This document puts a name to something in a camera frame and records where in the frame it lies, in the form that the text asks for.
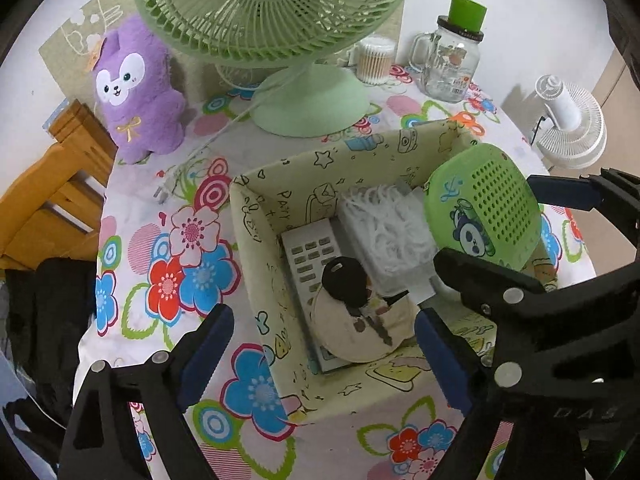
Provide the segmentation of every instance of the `white fan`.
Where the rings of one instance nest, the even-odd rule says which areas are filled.
[[[538,79],[536,93],[554,123],[540,134],[540,152],[555,166],[571,170],[596,163],[607,146],[607,126],[596,98],[553,75]]]

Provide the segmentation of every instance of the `silver screw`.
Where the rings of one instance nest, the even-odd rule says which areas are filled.
[[[520,382],[522,378],[522,368],[518,363],[502,363],[497,367],[494,374],[495,383],[501,388],[511,388]]]
[[[91,371],[96,373],[101,372],[104,370],[104,367],[106,365],[107,363],[102,359],[100,359],[99,361],[96,361],[94,364],[91,365]]]
[[[165,350],[160,350],[151,356],[151,360],[155,362],[157,365],[161,365],[165,363],[169,358],[169,352]]]
[[[511,287],[504,291],[502,298],[506,303],[515,305],[523,300],[524,292],[519,288]]]
[[[494,357],[490,354],[484,354],[480,358],[480,362],[485,368],[491,368],[494,365]]]

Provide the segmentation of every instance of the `wooden chair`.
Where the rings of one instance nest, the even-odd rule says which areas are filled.
[[[49,131],[57,143],[0,198],[0,269],[35,269],[55,256],[95,260],[103,198],[78,172],[107,185],[116,146],[85,105],[73,102]],[[90,228],[57,214],[55,204]]]

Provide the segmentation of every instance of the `table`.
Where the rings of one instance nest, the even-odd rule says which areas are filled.
[[[229,183],[242,172],[334,142],[370,149],[379,133],[447,117],[466,124],[481,142],[503,149],[525,176],[548,174],[527,139],[478,86],[470,87],[463,102],[443,104],[421,94],[414,76],[394,66],[385,85],[369,88],[367,115],[321,139],[273,136],[249,118],[217,135],[248,107],[252,93],[235,89],[188,110],[186,140],[171,155],[152,155],[133,166],[116,160],[100,229],[97,316],[79,345],[74,393],[95,360],[112,366],[144,362],[157,350],[173,348],[223,301],[234,311],[236,329],[202,400],[186,413],[220,479],[428,478],[462,414],[447,406],[424,359],[393,362],[392,368],[402,370],[398,377],[379,374],[380,387],[395,388],[394,402],[349,415],[305,425],[304,399],[279,398],[262,358],[258,331],[264,320],[255,318],[248,304],[228,208]],[[152,196],[161,179],[207,136],[215,138],[207,154],[191,164],[175,196],[158,205]],[[542,237],[559,286],[594,277],[572,213],[546,205],[541,213]],[[185,243],[180,229],[189,219],[202,221],[206,239],[218,243],[200,248]],[[306,373],[318,370],[307,365],[301,375]],[[414,388],[420,375],[420,387]],[[341,394],[357,396],[359,389],[353,384]],[[152,475],[167,478],[143,406],[132,404],[132,412]],[[509,432],[507,424],[498,432],[483,473],[488,479],[495,475]]]

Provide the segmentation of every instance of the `car key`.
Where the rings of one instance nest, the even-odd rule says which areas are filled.
[[[346,256],[331,260],[322,272],[322,286],[334,300],[345,304],[351,316],[364,317],[380,339],[386,345],[393,346],[382,320],[367,307],[367,273],[358,260]]]

